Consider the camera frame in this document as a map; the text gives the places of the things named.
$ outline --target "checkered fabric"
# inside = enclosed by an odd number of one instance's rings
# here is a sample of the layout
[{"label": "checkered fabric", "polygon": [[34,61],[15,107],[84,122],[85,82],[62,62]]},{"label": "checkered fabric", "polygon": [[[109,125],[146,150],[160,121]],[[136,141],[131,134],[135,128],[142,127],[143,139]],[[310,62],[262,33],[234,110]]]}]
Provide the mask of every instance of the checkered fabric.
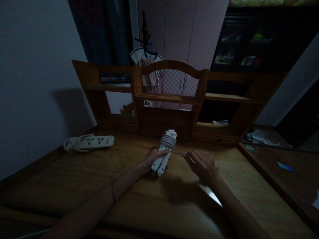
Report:
[{"label": "checkered fabric", "polygon": [[194,77],[186,74],[184,84],[185,85],[184,85],[183,95],[195,96],[197,85],[198,85],[198,79],[195,79]]},{"label": "checkered fabric", "polygon": [[182,95],[185,73],[178,70],[165,69],[163,76],[163,94]]}]

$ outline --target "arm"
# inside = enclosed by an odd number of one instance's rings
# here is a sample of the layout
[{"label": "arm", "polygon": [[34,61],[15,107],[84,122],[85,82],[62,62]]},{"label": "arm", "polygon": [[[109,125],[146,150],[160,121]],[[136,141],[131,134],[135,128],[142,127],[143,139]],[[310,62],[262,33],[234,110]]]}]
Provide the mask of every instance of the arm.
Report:
[{"label": "arm", "polygon": [[[169,150],[157,151],[154,149],[141,163],[119,176],[114,181],[116,196],[121,196],[136,180],[147,173],[150,165],[159,156],[168,153]],[[112,185],[108,184],[62,218],[42,238],[84,238],[114,203]]]},{"label": "arm", "polygon": [[218,175],[211,155],[193,151],[182,155],[192,171],[206,183],[223,206],[227,216],[240,238],[269,238],[263,228],[235,197],[226,183]]}]

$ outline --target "glass cabinet door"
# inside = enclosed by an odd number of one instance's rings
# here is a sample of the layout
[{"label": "glass cabinet door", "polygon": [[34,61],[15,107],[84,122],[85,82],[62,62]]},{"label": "glass cabinet door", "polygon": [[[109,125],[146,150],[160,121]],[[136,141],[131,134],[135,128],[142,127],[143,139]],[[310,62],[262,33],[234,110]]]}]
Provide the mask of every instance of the glass cabinet door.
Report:
[{"label": "glass cabinet door", "polygon": [[256,72],[260,67],[267,68],[265,60],[271,50],[271,44],[276,37],[277,29],[277,25],[259,23],[253,32],[243,58],[236,63],[235,70]]},{"label": "glass cabinet door", "polygon": [[217,46],[212,71],[230,71],[234,64],[236,53],[244,36],[247,24],[226,21],[222,36]]}]

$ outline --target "hand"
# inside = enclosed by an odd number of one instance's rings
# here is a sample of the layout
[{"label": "hand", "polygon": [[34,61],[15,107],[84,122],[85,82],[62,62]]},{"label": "hand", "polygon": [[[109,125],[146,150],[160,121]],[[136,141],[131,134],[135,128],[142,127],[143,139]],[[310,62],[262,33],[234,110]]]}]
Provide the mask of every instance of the hand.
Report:
[{"label": "hand", "polygon": [[151,165],[157,160],[159,157],[167,155],[170,152],[169,149],[158,151],[157,149],[153,149],[148,156],[145,157],[142,164],[145,167],[145,172],[147,173],[150,170]]},{"label": "hand", "polygon": [[203,183],[211,187],[216,182],[222,180],[218,176],[213,156],[196,150],[187,152],[187,154],[192,158],[194,163],[188,156],[183,154],[181,154],[181,156],[186,160],[191,170],[202,180]]}]

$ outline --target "wrist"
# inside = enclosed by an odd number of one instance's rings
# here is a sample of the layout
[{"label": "wrist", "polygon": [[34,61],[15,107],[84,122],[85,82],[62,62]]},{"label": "wrist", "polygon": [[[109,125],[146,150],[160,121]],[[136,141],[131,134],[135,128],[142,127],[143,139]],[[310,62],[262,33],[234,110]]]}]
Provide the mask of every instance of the wrist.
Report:
[{"label": "wrist", "polygon": [[138,172],[140,173],[141,176],[146,174],[150,170],[150,166],[146,164],[145,161],[140,162],[137,165],[137,167],[138,167]]},{"label": "wrist", "polygon": [[220,176],[217,176],[216,178],[212,179],[208,187],[213,191],[213,192],[219,192],[221,191],[224,187],[227,187],[225,182]]}]

